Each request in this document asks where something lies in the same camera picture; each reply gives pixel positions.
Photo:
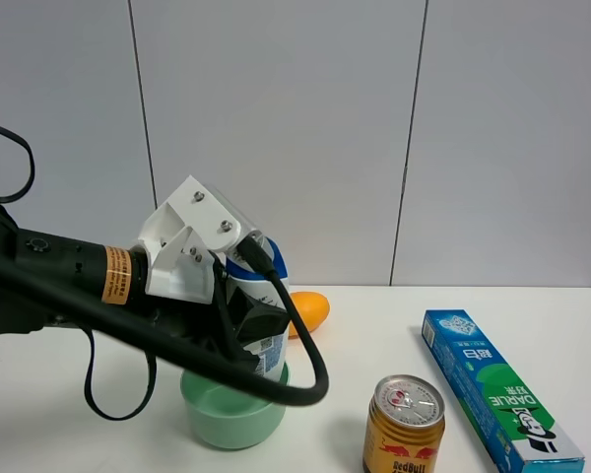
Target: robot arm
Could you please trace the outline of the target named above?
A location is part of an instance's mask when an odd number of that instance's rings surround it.
[[[18,135],[0,134],[27,149],[32,170],[23,190],[0,197],[0,333],[86,327],[273,402],[324,397],[328,374],[285,288],[278,247],[223,196],[189,177],[130,249],[19,229],[2,204],[31,187],[33,154]],[[258,357],[244,349],[289,320],[313,364],[310,388],[255,374]]]

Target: energy drink can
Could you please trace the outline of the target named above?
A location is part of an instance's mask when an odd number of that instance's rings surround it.
[[[444,434],[444,400],[419,377],[383,378],[367,416],[365,473],[432,473]]]

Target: gold can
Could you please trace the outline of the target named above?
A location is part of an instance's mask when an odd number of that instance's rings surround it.
[[[374,390],[363,446],[365,473],[432,473],[444,434],[444,400],[419,377],[383,378]]]

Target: can lid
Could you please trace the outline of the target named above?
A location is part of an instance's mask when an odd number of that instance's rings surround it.
[[[374,390],[374,402],[385,416],[405,426],[428,428],[444,417],[444,400],[437,389],[408,374],[383,378]]]

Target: carton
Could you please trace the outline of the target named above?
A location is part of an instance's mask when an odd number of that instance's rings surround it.
[[[464,310],[428,310],[423,338],[500,472],[582,472],[582,452]]]

